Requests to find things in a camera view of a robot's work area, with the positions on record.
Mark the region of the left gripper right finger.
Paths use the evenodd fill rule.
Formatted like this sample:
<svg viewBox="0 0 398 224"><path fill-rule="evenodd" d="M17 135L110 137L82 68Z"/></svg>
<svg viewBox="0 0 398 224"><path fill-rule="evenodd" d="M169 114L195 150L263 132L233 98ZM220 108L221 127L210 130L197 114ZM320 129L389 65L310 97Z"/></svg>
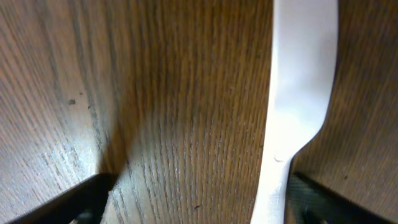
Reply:
<svg viewBox="0 0 398 224"><path fill-rule="evenodd" d="M284 222L296 224L392 223L301 173L289 175Z"/></svg>

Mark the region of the pink plastic knife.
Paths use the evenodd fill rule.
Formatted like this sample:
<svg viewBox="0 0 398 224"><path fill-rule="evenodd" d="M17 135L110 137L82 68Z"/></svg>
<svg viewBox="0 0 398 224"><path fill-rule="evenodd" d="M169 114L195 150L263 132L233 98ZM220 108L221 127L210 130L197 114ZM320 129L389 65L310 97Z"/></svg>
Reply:
<svg viewBox="0 0 398 224"><path fill-rule="evenodd" d="M326 118L338 50L338 1L274 1L269 101L251 223L283 223L290 163Z"/></svg>

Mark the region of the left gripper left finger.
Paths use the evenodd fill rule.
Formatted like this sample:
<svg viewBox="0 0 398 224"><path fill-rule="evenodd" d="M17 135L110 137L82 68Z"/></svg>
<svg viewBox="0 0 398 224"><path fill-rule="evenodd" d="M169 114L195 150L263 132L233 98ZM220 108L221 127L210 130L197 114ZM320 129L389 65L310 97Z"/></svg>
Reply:
<svg viewBox="0 0 398 224"><path fill-rule="evenodd" d="M100 224L116 174L96 174L11 223Z"/></svg>

